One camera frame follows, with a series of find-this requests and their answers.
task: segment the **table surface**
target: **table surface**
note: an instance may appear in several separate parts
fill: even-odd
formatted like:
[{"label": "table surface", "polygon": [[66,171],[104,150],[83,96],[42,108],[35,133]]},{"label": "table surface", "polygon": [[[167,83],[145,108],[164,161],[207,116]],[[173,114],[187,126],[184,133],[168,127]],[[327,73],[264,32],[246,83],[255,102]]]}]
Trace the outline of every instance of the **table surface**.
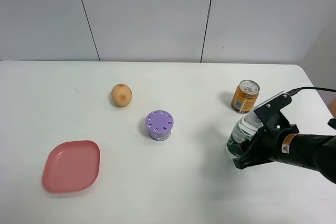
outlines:
[{"label": "table surface", "polygon": [[[226,155],[243,79],[259,83],[257,103],[312,85],[295,65],[0,62],[0,222],[334,223],[336,185],[318,172],[280,163],[238,170]],[[117,83],[133,92],[125,108],[110,100]],[[174,117],[166,141],[147,135],[153,110]],[[283,113],[302,133],[334,134],[316,91],[299,92]],[[97,180],[47,193],[48,154],[76,140],[99,145]]]}]

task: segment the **red plate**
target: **red plate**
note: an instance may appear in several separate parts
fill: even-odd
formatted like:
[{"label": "red plate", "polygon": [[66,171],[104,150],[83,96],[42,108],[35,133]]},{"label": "red plate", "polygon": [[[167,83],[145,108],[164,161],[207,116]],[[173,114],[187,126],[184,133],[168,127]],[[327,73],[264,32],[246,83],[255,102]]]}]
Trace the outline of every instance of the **red plate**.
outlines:
[{"label": "red plate", "polygon": [[51,193],[83,190],[96,180],[99,161],[99,147],[93,141],[62,143],[48,156],[42,184]]}]

